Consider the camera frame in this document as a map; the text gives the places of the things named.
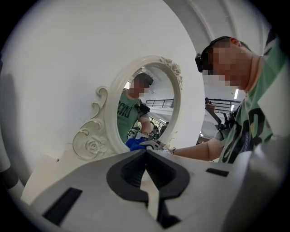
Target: white curved surface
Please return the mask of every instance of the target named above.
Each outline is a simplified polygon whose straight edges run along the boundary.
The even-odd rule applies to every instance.
[[[195,49],[162,0],[39,2],[3,50],[2,136],[26,183],[37,160],[59,158],[91,111],[98,86],[110,86],[134,59],[158,55],[181,67],[184,101],[172,145],[194,145],[204,116]]]

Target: man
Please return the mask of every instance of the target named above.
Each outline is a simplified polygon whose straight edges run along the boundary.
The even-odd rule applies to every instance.
[[[196,63],[200,72],[206,69],[209,75],[224,76],[231,86],[246,92],[246,98],[237,110],[231,129],[218,131],[215,138],[206,143],[173,149],[171,153],[199,160],[220,158],[220,162],[233,163],[241,152],[253,150],[259,143],[267,142],[272,137],[272,129],[260,105],[261,99],[265,99],[263,95],[275,79],[284,78],[285,71],[282,70],[287,68],[287,56],[281,51],[275,37],[271,30],[264,56],[253,53],[243,42],[230,37],[212,41],[201,55],[197,55]]]
[[[166,122],[166,124],[165,124],[164,126],[161,127],[161,129],[160,129],[160,133],[159,133],[159,137],[162,136],[162,134],[163,134],[164,131],[166,130],[168,124],[169,124],[169,122]]]
[[[127,135],[134,123],[138,120],[141,125],[141,132],[148,135],[151,132],[149,116],[142,112],[142,102],[140,96],[149,88],[153,79],[146,73],[138,74],[129,89],[124,90],[118,106],[117,124],[119,135],[124,143],[127,141]]]

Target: black slot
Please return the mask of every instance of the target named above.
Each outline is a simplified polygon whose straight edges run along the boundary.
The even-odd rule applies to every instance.
[[[146,169],[159,190],[160,200],[177,198],[189,184],[189,173],[181,165],[147,150]]]
[[[219,175],[219,176],[224,176],[224,177],[227,177],[227,175],[229,174],[229,172],[227,172],[227,171],[218,170],[218,169],[212,169],[212,168],[207,169],[206,172],[209,172],[209,173],[212,173],[212,174],[216,174],[216,175]]]
[[[144,202],[148,205],[148,194],[140,189],[145,172],[146,150],[121,160],[110,167],[106,179],[110,188],[121,198],[128,201]]]
[[[168,209],[166,207],[166,204],[163,200],[159,201],[157,221],[160,223],[160,225],[164,229],[167,229],[167,228],[181,222],[181,220],[178,217],[176,217],[175,215],[169,214]]]
[[[55,225],[59,225],[81,195],[82,190],[68,188],[62,196],[43,214],[43,217]]]

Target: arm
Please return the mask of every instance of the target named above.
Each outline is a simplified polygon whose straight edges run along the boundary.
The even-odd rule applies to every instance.
[[[147,118],[147,117],[140,117],[138,119],[138,121],[142,125],[141,131],[142,132],[147,132],[149,134],[151,132],[151,123],[150,123],[149,118]]]
[[[214,160],[220,156],[222,145],[220,140],[212,138],[210,141],[192,147],[175,149],[174,155],[197,160]]]

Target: ceiling light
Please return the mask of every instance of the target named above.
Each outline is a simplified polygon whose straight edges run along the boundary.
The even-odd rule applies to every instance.
[[[239,90],[238,89],[236,89],[236,92],[235,92],[235,96],[234,96],[234,99],[236,99],[237,98],[237,94],[239,93]]]

